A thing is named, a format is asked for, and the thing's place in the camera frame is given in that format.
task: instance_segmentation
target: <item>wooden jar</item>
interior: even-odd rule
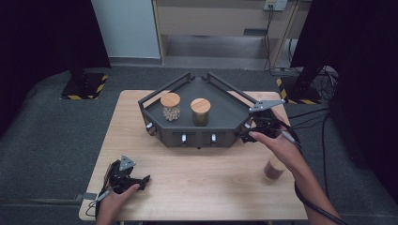
[[[204,127],[208,124],[210,107],[210,102],[205,98],[197,98],[192,101],[192,121],[196,126]]]
[[[272,180],[278,179],[282,173],[286,170],[286,167],[284,164],[278,160],[278,158],[275,155],[271,155],[269,157],[269,161],[264,168],[264,173],[266,174],[266,177]]]
[[[166,120],[173,121],[179,118],[179,101],[179,95],[172,92],[169,92],[161,97],[161,105],[163,105],[163,116]]]

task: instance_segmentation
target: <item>yellow and black tape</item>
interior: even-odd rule
[[[91,93],[91,95],[67,95],[67,96],[62,96],[61,99],[72,99],[72,100],[81,100],[81,99],[96,99],[99,97],[100,92],[103,89],[103,86],[105,85],[106,80],[108,79],[108,75],[103,75],[99,86],[97,87],[96,93]]]
[[[321,101],[318,99],[291,99],[287,95],[286,90],[284,89],[283,83],[281,79],[277,79],[276,83],[278,84],[279,90],[281,91],[281,97],[284,99],[286,103],[290,104],[308,104],[308,105],[314,105],[314,104],[321,104]]]

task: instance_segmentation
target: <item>electrical outlet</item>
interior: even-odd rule
[[[275,8],[277,0],[266,0],[266,3],[264,4],[264,10],[265,11],[271,11],[271,7]]]
[[[266,0],[266,3],[264,4],[264,10],[265,11],[284,11],[286,8],[288,0]]]

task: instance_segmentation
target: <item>wooden lid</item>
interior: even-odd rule
[[[191,108],[195,113],[207,113],[210,106],[210,102],[205,98],[197,98],[191,103]]]
[[[282,172],[286,170],[286,166],[284,166],[284,164],[273,154],[269,157],[269,163],[276,171]]]
[[[165,107],[175,107],[178,105],[180,97],[176,93],[169,92],[161,97],[161,104]]]

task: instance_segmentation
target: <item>white wall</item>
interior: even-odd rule
[[[152,1],[92,0],[109,57],[161,58]]]

